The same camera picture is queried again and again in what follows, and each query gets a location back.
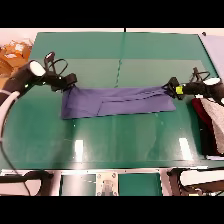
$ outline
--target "purple fabric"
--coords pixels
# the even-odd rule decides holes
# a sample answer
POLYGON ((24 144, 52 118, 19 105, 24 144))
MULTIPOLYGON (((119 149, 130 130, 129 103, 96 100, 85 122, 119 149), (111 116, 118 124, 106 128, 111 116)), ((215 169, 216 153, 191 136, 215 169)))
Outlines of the purple fabric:
POLYGON ((175 110, 161 87, 80 89, 63 94, 62 119, 175 110))

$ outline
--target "glossy table surface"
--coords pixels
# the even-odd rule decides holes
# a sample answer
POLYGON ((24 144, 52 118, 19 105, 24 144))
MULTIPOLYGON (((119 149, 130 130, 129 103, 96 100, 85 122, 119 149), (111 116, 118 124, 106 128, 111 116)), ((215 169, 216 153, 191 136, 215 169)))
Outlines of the glossy table surface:
MULTIPOLYGON (((193 67, 217 76, 197 35, 159 33, 39 33, 30 59, 55 51, 80 87, 139 87, 187 82, 193 67)), ((4 148, 17 169, 106 169, 222 166, 201 153, 190 97, 176 111, 61 120, 61 93, 34 87, 13 107, 4 148), (81 140, 83 148, 76 148, 81 140)), ((1 168, 8 168, 1 158, 1 168)))

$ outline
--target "dark red fabric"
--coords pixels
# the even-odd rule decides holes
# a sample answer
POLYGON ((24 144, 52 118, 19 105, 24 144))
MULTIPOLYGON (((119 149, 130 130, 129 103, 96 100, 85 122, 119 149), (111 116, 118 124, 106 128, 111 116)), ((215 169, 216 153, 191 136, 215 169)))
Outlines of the dark red fabric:
POLYGON ((217 151, 217 145, 216 145, 213 125, 212 125, 212 119, 210 118, 210 116, 205 111, 200 99, 197 99, 197 98, 192 99, 192 105, 193 105, 195 111, 197 112, 198 116, 200 117, 200 119, 209 128, 210 134, 213 136, 213 142, 212 142, 213 149, 212 150, 215 152, 215 154, 220 155, 220 153, 217 151))

